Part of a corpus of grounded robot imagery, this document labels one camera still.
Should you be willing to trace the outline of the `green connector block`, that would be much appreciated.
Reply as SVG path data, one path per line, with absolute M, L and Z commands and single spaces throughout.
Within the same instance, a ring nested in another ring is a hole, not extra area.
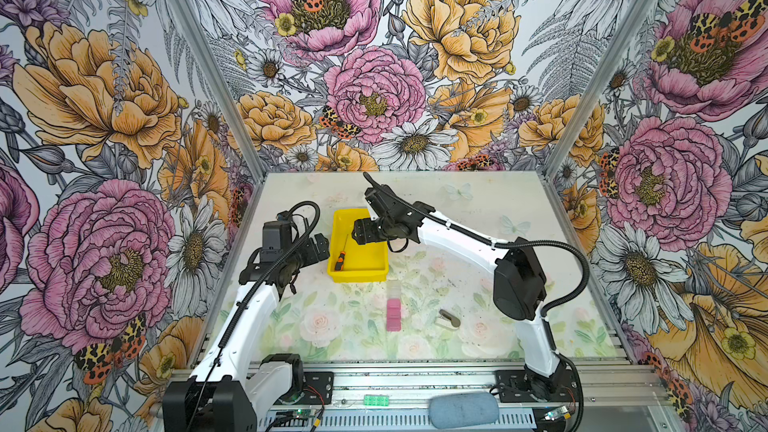
M 365 407 L 388 407 L 390 399 L 386 395 L 373 395 L 367 394 L 363 398 L 363 405 Z

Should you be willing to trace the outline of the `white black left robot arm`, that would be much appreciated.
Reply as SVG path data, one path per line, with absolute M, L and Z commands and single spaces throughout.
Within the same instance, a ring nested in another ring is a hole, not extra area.
M 307 236 L 254 251 L 241 272 L 244 284 L 215 344 L 184 380 L 169 383 L 162 400 L 166 431 L 256 431 L 279 398 L 301 392 L 299 355 L 271 355 L 251 368 L 267 322 L 285 288 L 309 265 L 329 258 L 329 240 Z

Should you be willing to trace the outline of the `aluminium corner post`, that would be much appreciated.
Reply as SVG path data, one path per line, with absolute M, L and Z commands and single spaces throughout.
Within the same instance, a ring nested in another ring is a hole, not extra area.
M 198 65 L 201 67 L 213 97 L 221 107 L 225 120 L 233 133 L 255 182 L 258 185 L 263 185 L 267 176 L 267 169 L 260 160 L 243 119 L 236 109 L 235 100 L 230 93 L 221 68 L 216 62 L 205 31 L 199 20 L 195 17 L 196 11 L 194 7 L 191 5 L 190 0 L 167 1 L 177 19 L 177 24 L 181 26 Z
M 658 0 L 632 0 L 627 9 L 626 16 L 617 23 L 616 31 L 605 53 L 602 55 L 598 66 L 590 79 L 584 93 L 581 95 L 574 115 L 563 131 L 557 145 L 552 150 L 541 175 L 545 179 L 552 179 L 558 167 L 572 150 L 581 130 L 591 117 L 595 106 L 598 104 L 605 83 L 609 80 L 614 66 L 620 60 L 621 54 L 629 47 L 631 39 L 641 27 L 648 10 Z

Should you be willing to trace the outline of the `right aluminium corner post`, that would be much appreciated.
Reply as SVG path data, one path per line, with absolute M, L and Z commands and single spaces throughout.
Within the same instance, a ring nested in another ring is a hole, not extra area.
M 658 0 L 632 0 L 627 9 L 626 16 L 617 23 L 616 31 L 605 53 L 602 55 L 598 66 L 590 79 L 584 93 L 581 95 L 574 115 L 563 131 L 557 145 L 552 150 L 541 175 L 545 179 L 552 179 L 558 167 L 572 150 L 581 130 L 591 117 L 595 106 L 598 104 L 605 83 L 609 80 L 614 66 L 620 60 L 621 54 L 629 47 L 631 39 L 641 27 L 648 10 Z

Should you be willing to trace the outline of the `orange black screwdriver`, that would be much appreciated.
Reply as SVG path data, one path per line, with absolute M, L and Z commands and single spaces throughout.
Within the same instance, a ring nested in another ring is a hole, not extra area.
M 337 257 L 337 260 L 334 264 L 334 270 L 336 272 L 342 271 L 344 264 L 345 264 L 345 258 L 346 258 L 346 249 L 348 244 L 349 236 L 346 236 L 342 242 L 342 247 L 340 249 L 339 255 Z

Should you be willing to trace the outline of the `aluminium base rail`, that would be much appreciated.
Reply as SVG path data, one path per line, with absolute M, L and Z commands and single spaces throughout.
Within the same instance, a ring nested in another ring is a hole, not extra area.
M 547 400 L 522 387 L 514 363 L 315 364 L 303 366 L 301 392 L 286 395 L 256 431 L 675 431 L 659 381 L 646 367 L 582 363 L 577 378 Z M 491 424 L 436 429 L 431 399 L 489 392 L 500 416 Z M 365 407 L 367 394 L 388 407 Z

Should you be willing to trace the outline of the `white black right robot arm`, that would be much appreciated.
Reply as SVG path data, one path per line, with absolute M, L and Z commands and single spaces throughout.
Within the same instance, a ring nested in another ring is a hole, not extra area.
M 328 261 L 330 274 L 342 282 L 380 282 L 386 277 L 392 240 L 420 243 L 443 249 L 474 263 L 493 278 L 493 301 L 506 317 L 516 321 L 524 351 L 522 387 L 541 400 L 549 399 L 563 384 L 577 378 L 575 366 L 555 345 L 547 319 L 550 309 L 570 302 L 586 288 L 590 266 L 574 246 L 553 240 L 504 241 L 468 229 L 416 202 L 395 196 L 379 200 L 369 196 L 365 209 L 340 209 L 333 217 L 329 239 L 291 236 L 282 249 L 288 253 L 279 289 L 291 285 L 311 259 Z M 546 299 L 546 275 L 534 250 L 551 247 L 571 253 L 580 263 L 581 279 L 568 294 Z

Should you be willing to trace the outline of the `blue grey sponge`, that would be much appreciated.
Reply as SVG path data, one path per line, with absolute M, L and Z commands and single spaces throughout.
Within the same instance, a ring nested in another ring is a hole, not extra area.
M 430 423 L 441 430 L 491 424 L 499 416 L 498 402 L 489 392 L 434 397 L 428 406 Z

